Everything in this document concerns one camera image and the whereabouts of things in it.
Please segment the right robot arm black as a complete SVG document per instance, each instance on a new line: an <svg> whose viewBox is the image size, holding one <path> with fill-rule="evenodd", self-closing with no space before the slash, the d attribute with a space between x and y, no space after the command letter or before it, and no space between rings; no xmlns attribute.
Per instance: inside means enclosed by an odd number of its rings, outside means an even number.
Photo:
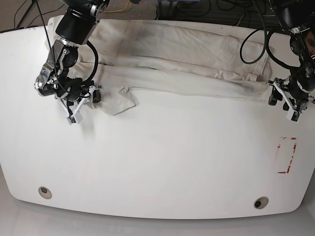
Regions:
<svg viewBox="0 0 315 236"><path fill-rule="evenodd" d="M35 81L35 89L41 96L53 95L61 102L70 124L82 119L80 109L86 103L101 100L100 87L93 78L98 68L98 53L89 37L98 25L101 15L109 4L107 0L65 0L67 11L57 26L59 36L49 44L49 55ZM87 45L94 55L94 67L90 76L70 78L69 69L78 60L78 47Z"/></svg>

